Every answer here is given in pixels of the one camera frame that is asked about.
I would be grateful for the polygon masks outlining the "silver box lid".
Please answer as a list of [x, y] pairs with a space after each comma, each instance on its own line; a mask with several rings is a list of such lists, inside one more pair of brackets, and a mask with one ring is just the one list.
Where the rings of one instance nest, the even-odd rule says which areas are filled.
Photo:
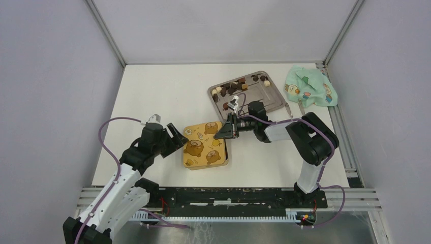
[[208, 123], [185, 127], [184, 136], [189, 140], [183, 147], [183, 164], [190, 170], [213, 168], [228, 164], [228, 151], [224, 139], [215, 139], [222, 123]]

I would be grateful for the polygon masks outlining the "gold chocolate box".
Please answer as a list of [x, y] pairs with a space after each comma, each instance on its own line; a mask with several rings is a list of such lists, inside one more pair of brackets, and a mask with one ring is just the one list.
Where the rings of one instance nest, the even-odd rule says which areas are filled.
[[183, 149], [183, 165], [190, 170], [221, 167], [228, 164], [227, 147], [220, 141], [217, 146], [199, 140], [189, 141]]

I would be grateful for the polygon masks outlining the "metal serving tongs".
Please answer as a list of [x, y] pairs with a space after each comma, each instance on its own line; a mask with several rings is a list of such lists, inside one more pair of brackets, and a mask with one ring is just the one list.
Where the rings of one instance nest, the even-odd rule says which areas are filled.
[[296, 102], [287, 101], [285, 103], [285, 110], [290, 118], [297, 118], [305, 115], [305, 109], [301, 100]]

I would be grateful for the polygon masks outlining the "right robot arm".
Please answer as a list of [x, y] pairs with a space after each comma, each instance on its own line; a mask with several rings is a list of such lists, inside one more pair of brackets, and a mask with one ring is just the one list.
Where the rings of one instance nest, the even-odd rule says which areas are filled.
[[270, 121], [262, 102], [252, 101], [247, 107], [247, 114], [229, 113], [215, 139], [234, 139], [240, 132], [253, 131], [264, 143], [291, 140], [303, 159], [293, 199], [299, 207], [309, 206], [314, 201], [313, 193], [321, 187], [326, 164], [340, 145], [337, 136], [313, 112], [301, 118]]

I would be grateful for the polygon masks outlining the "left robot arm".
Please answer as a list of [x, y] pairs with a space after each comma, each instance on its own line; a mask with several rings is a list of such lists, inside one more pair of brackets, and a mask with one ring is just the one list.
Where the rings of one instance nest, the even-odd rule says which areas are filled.
[[160, 200], [158, 184], [142, 178], [155, 158], [165, 158], [188, 143], [173, 124], [147, 122], [141, 136], [117, 160], [117, 171], [77, 218], [63, 224], [66, 243], [112, 243], [119, 230], [144, 206]]

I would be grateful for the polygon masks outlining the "steel tray with chocolates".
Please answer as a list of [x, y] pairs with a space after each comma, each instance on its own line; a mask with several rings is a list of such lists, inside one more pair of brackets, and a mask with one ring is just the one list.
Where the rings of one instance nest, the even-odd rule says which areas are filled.
[[238, 96], [238, 108], [248, 113], [247, 105], [253, 101], [263, 103], [267, 112], [285, 106], [286, 100], [267, 72], [258, 71], [234, 78], [208, 88], [207, 93], [220, 120], [226, 120], [230, 112], [227, 103]]

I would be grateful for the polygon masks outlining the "green printed cloth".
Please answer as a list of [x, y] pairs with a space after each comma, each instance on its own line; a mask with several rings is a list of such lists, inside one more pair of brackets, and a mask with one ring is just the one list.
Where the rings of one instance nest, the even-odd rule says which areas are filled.
[[318, 69], [293, 66], [286, 77], [284, 90], [288, 100], [300, 102], [303, 107], [311, 105], [334, 107], [338, 95], [326, 74]]

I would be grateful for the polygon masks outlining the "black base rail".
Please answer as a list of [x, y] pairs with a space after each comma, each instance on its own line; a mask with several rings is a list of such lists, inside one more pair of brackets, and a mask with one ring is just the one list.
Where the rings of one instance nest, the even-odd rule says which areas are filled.
[[150, 194], [146, 209], [168, 217], [285, 217], [287, 211], [328, 207], [318, 190], [303, 196], [293, 188], [165, 187]]

